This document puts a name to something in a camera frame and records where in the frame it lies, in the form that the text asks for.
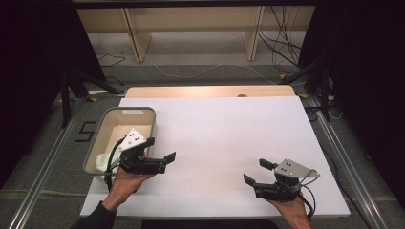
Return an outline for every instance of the black tape mark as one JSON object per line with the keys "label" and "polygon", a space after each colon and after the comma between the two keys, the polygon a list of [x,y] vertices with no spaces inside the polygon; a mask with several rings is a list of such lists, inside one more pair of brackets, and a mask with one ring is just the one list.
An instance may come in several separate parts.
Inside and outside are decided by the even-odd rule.
{"label": "black tape mark", "polygon": [[87,139],[77,139],[75,140],[75,142],[89,142],[92,139],[93,134],[95,133],[94,131],[83,131],[87,124],[96,124],[96,123],[94,121],[83,122],[79,134],[88,134],[89,137],[87,137]]}

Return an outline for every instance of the gray carpet floor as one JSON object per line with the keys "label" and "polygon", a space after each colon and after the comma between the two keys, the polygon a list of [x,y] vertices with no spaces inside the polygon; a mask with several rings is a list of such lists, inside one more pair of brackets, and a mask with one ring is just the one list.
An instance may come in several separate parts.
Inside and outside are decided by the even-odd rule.
{"label": "gray carpet floor", "polygon": [[[154,66],[109,67],[104,68],[103,71],[110,85],[124,90],[131,87],[146,86],[270,85],[272,82],[279,83],[281,80],[280,72],[272,66],[249,66],[251,69],[237,66],[159,66],[159,68],[166,76]],[[292,84],[297,94],[304,92],[303,82],[305,82],[305,78]],[[98,87],[92,84],[86,85],[89,90],[98,90]],[[114,96],[99,98],[96,102],[89,100],[78,110],[77,117],[73,121],[73,128],[67,136],[61,154],[46,181],[40,198],[32,209],[25,228],[68,228],[78,218],[92,177],[85,174],[82,169],[82,163],[90,143],[76,142],[76,140],[87,137],[87,135],[79,133],[83,122],[96,122],[95,125],[86,125],[86,131],[95,131],[104,111],[117,106],[119,100],[119,97]],[[303,99],[302,102],[303,106],[309,106],[308,99]],[[38,133],[31,150],[24,155],[10,176],[8,183],[1,190],[0,228],[7,228],[10,224],[12,216],[32,186],[43,161],[61,131],[62,106],[59,97],[55,99],[46,118],[47,122]],[[311,124],[320,144],[337,162],[319,120],[313,121]],[[404,228],[405,213],[403,209],[374,168],[373,163],[364,158],[364,149],[350,122],[343,116],[339,120],[333,119],[332,126],[345,149],[350,153],[352,163],[381,210],[389,228]],[[352,214],[341,219],[315,218],[311,221],[311,225],[313,228],[330,229],[367,228],[353,208],[353,205],[356,204],[362,209],[358,199],[339,164],[338,168],[340,170],[339,180],[354,202],[351,203],[347,199]],[[280,228],[288,228],[282,219],[275,219],[274,222]],[[140,228],[140,222],[133,219],[118,218],[115,228]]]}

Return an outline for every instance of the black sleeve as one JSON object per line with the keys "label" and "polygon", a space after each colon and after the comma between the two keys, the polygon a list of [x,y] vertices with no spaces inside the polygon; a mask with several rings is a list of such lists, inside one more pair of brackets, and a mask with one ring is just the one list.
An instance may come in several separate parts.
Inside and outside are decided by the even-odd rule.
{"label": "black sleeve", "polygon": [[111,229],[114,226],[117,211],[111,212],[105,209],[102,201],[88,217],[78,219],[71,229]]}

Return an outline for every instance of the human hand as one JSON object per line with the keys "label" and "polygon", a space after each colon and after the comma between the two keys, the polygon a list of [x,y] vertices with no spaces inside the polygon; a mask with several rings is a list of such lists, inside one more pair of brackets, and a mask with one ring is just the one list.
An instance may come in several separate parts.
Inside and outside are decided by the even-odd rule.
{"label": "human hand", "polygon": [[280,202],[270,199],[266,199],[266,201],[277,208],[277,210],[292,228],[311,228],[305,210],[304,201],[302,201],[300,198],[297,197],[295,200],[289,202]]}
{"label": "human hand", "polygon": [[113,187],[102,205],[109,211],[116,211],[119,205],[124,203],[146,179],[154,175],[133,175],[118,167]]}

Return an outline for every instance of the white table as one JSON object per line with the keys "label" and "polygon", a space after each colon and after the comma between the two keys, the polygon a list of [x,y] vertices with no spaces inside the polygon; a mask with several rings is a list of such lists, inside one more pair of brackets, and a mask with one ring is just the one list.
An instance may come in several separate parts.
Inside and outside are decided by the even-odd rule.
{"label": "white table", "polygon": [[[273,183],[259,159],[285,158],[317,170],[309,185],[315,217],[346,217],[350,211],[296,96],[223,98],[124,98],[120,106],[151,107],[157,113],[154,157],[177,152],[164,175],[146,181],[118,209],[139,219],[268,219],[278,211],[255,197],[243,174]],[[310,194],[302,189],[312,203]],[[93,180],[82,216],[89,215],[108,190]]]}

